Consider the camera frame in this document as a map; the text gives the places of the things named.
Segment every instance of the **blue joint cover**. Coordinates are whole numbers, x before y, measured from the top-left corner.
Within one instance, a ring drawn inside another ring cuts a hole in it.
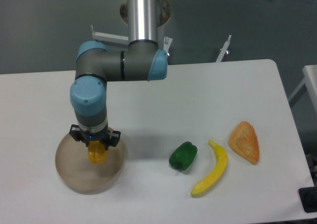
[[[105,51],[108,51],[107,46],[101,42],[87,41],[87,42],[84,42],[83,44],[81,44],[81,46],[79,47],[77,59],[79,58],[79,56],[82,53],[84,53],[90,49],[104,49]]]
[[[158,50],[153,59],[148,81],[165,79],[167,76],[167,54],[164,50]]]
[[[70,87],[70,102],[77,113],[95,115],[106,106],[106,89],[96,77],[80,77]]]

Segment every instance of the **green bell pepper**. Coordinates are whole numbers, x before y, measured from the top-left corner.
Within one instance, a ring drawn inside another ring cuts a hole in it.
[[[197,147],[186,141],[181,144],[169,157],[169,164],[178,170],[186,170],[194,161]]]

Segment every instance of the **metal tube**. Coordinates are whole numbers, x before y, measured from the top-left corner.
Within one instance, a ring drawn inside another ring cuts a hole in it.
[[[157,0],[128,0],[129,43],[158,42]]]

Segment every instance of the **gray wall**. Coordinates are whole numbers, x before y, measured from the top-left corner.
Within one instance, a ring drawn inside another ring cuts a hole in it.
[[[303,0],[169,0],[164,26],[171,64],[213,62],[232,34],[227,59],[274,60],[288,95],[304,65],[317,64],[317,3]],[[127,36],[123,0],[0,0],[0,73],[74,70],[78,47],[96,31]],[[122,48],[110,46],[111,49]],[[293,108],[303,143],[317,141],[306,94]]]

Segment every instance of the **toy bread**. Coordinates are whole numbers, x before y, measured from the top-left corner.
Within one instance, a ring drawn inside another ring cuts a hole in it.
[[[254,128],[247,122],[242,121],[231,133],[228,144],[238,155],[252,164],[260,159],[259,144]]]

